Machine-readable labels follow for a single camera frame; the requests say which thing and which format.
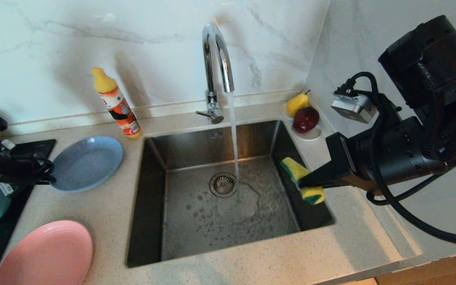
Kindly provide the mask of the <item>yellow green fish-shaped sponge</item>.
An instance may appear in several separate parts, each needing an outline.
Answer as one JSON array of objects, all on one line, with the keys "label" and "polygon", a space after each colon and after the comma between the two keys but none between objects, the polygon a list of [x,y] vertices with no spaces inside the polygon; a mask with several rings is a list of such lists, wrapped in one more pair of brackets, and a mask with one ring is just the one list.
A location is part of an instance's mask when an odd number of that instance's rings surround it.
[{"label": "yellow green fish-shaped sponge", "polygon": [[295,184],[302,200],[311,205],[318,205],[324,202],[326,196],[322,186],[299,186],[299,180],[311,173],[308,169],[290,157],[281,160],[280,165]]}]

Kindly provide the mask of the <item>blue plate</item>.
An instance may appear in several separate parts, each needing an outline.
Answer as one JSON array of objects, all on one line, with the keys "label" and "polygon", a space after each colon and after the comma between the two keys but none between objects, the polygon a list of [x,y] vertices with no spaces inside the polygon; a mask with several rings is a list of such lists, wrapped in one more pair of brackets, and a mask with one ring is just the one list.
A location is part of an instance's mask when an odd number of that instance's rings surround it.
[{"label": "blue plate", "polygon": [[64,192],[93,189],[117,172],[123,157],[123,145],[114,137],[87,137],[53,160],[50,185]]}]

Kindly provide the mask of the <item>orange yellow detergent bottle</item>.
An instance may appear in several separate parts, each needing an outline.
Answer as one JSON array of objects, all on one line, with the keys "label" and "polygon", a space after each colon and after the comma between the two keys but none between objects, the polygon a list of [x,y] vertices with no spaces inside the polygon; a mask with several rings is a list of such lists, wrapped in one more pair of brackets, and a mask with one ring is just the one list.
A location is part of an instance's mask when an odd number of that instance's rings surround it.
[{"label": "orange yellow detergent bottle", "polygon": [[92,67],[94,89],[109,111],[114,121],[119,125],[123,134],[129,139],[138,139],[142,135],[141,127],[129,103],[114,78],[108,76],[103,68]]}]

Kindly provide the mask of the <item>chrome curved faucet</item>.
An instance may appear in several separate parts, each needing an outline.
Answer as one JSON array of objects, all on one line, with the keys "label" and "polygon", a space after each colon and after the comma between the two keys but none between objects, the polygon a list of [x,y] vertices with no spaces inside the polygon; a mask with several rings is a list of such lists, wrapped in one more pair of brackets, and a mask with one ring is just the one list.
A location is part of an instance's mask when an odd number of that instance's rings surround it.
[{"label": "chrome curved faucet", "polygon": [[219,124],[223,121],[224,117],[218,100],[218,92],[214,84],[213,61],[214,56],[217,56],[223,89],[226,93],[230,93],[235,90],[230,56],[223,34],[214,22],[209,22],[204,26],[201,43],[207,81],[207,89],[205,91],[207,110],[206,112],[197,111],[196,114],[207,117],[212,124]]}]

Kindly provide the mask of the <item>stainless steel sink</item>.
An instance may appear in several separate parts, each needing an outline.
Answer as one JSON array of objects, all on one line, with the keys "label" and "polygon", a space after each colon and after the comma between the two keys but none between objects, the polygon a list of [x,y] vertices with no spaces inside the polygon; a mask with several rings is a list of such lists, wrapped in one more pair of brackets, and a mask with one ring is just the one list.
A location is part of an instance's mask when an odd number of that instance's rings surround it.
[{"label": "stainless steel sink", "polygon": [[[280,165],[302,157],[283,121],[144,140],[125,264],[145,266],[278,238],[334,224],[327,205],[302,200]],[[217,173],[237,178],[237,191],[214,196]]]}]

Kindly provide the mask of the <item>black glass cooktop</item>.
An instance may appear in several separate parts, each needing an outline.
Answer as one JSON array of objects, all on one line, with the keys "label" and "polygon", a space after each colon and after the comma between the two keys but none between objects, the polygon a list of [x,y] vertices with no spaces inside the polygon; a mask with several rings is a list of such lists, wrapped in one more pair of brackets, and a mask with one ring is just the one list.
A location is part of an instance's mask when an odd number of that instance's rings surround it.
[{"label": "black glass cooktop", "polygon": [[[55,144],[56,139],[43,141],[33,141],[24,144],[17,144],[10,153],[12,155],[36,156],[41,158],[49,158]],[[11,235],[23,213],[24,207],[32,193],[33,186],[27,186],[25,189],[19,190],[16,197],[11,199],[11,203],[5,214],[0,218],[0,261],[7,248]]]}]

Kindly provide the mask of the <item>small white dish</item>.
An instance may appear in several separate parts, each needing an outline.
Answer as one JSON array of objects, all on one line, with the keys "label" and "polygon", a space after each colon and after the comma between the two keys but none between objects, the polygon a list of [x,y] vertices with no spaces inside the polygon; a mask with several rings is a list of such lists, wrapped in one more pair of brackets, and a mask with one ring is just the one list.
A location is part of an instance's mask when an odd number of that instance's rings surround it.
[{"label": "small white dish", "polygon": [[315,128],[311,129],[310,131],[306,133],[298,133],[296,132],[295,128],[293,128],[293,117],[291,117],[286,108],[286,103],[282,103],[279,112],[282,118],[285,119],[286,124],[288,124],[292,130],[293,135],[301,140],[301,141],[315,141],[317,140],[321,135],[322,135],[322,128],[320,124],[315,126]]}]

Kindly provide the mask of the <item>dark red apple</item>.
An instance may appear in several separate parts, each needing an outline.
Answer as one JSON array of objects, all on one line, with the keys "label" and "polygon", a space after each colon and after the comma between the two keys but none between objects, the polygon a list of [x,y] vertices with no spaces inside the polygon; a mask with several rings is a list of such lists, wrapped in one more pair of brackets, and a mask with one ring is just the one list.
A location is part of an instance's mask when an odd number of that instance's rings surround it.
[{"label": "dark red apple", "polygon": [[298,110],[294,116],[293,128],[298,133],[306,133],[319,124],[319,112],[308,106]]}]

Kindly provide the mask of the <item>pink plate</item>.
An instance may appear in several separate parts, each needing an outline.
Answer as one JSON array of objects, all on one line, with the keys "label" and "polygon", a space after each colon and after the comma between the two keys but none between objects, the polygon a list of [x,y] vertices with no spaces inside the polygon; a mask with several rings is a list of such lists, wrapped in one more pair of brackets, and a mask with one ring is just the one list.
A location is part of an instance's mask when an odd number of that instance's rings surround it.
[{"label": "pink plate", "polygon": [[94,253],[89,230],[72,220],[36,228],[0,264],[0,285],[82,285]]}]

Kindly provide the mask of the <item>yellow pear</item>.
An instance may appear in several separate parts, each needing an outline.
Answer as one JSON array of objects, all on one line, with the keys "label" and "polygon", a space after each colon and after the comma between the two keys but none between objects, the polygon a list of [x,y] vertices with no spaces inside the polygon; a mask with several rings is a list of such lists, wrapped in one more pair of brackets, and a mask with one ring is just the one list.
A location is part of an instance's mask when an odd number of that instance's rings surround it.
[{"label": "yellow pear", "polygon": [[301,92],[286,103],[286,111],[290,117],[294,117],[299,110],[308,106],[310,106],[309,91]]}]

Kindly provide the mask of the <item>round metal drain strainer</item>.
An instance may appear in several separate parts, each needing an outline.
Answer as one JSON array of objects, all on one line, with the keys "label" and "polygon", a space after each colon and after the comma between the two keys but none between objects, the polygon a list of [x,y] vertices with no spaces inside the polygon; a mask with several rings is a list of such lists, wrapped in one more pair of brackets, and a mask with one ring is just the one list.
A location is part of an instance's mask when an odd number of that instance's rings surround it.
[{"label": "round metal drain strainer", "polygon": [[209,181],[210,192],[219,198],[228,198],[237,191],[237,178],[231,173],[217,173]]}]

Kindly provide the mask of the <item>brown wooden cabinet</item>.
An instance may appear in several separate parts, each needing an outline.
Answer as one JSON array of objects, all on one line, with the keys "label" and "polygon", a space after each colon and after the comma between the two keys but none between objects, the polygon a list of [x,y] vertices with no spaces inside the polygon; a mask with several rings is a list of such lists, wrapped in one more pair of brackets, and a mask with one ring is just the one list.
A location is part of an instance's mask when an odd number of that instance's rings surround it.
[{"label": "brown wooden cabinet", "polygon": [[380,275],[378,285],[456,285],[456,256]]}]

